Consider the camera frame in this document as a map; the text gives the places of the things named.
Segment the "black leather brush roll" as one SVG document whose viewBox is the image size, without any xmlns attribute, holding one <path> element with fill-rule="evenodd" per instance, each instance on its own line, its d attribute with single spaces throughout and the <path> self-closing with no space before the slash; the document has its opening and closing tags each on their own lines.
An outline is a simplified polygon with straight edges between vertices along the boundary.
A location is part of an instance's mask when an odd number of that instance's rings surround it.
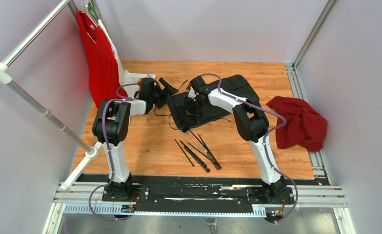
<svg viewBox="0 0 382 234">
<path fill-rule="evenodd" d="M 260 101 L 253 87 L 242 75 L 223 78 L 221 88 L 233 95 L 254 101 L 256 104 Z M 197 128 L 230 115 L 228 111 L 218 106 L 211 104 L 199 105 L 188 97 L 187 92 L 173 95 L 168 100 L 167 105 L 176 127 L 180 130 L 184 128 Z"/>
</svg>

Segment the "gold handled makeup brush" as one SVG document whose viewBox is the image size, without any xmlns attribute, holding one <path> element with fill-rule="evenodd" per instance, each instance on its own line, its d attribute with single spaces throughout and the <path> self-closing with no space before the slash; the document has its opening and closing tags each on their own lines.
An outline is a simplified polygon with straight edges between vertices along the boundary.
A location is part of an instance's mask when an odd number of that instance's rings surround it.
<svg viewBox="0 0 382 234">
<path fill-rule="evenodd" d="M 208 153 L 207 149 L 205 148 L 205 146 L 203 145 L 203 143 L 190 131 L 187 131 L 185 132 L 188 137 L 198 146 L 198 148 L 204 152 L 205 154 Z"/>
</svg>

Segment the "black angled makeup brush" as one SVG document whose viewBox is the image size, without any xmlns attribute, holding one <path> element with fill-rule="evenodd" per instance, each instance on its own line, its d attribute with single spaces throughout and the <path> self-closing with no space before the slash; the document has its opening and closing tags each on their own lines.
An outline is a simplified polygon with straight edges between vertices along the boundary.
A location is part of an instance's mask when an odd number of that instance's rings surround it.
<svg viewBox="0 0 382 234">
<path fill-rule="evenodd" d="M 209 173 L 210 172 L 210 169 L 208 168 L 207 164 L 205 162 L 203 162 L 188 146 L 186 146 L 182 141 L 180 141 L 180 143 L 183 145 L 183 147 L 185 148 L 185 150 L 195 159 L 195 161 L 200 164 L 203 169 Z"/>
</svg>

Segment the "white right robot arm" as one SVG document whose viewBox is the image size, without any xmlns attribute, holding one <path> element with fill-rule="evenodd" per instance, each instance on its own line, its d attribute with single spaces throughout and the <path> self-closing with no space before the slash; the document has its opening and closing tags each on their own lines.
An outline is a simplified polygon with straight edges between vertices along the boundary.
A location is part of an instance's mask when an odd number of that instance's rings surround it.
<svg viewBox="0 0 382 234">
<path fill-rule="evenodd" d="M 217 86 L 208 85 L 202 76 L 198 76 L 190 81 L 188 96 L 200 104 L 211 104 L 233 115 L 240 137 L 250 144 L 260 167 L 263 198 L 275 203 L 281 199 L 287 183 L 271 149 L 267 111 L 246 97 L 225 91 L 220 85 L 221 80 Z"/>
</svg>

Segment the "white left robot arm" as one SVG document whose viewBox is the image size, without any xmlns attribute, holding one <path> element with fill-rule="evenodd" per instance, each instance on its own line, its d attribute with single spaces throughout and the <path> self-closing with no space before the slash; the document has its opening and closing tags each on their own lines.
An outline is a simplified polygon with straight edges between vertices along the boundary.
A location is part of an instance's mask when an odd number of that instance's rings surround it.
<svg viewBox="0 0 382 234">
<path fill-rule="evenodd" d="M 117 88 L 116 98 L 101 101 L 92 131 L 106 151 L 109 185 L 117 184 L 114 194 L 119 200 L 129 201 L 133 196 L 124 149 L 130 118 L 146 115 L 153 107 L 160 109 L 178 91 L 163 78 L 142 78 Z"/>
</svg>

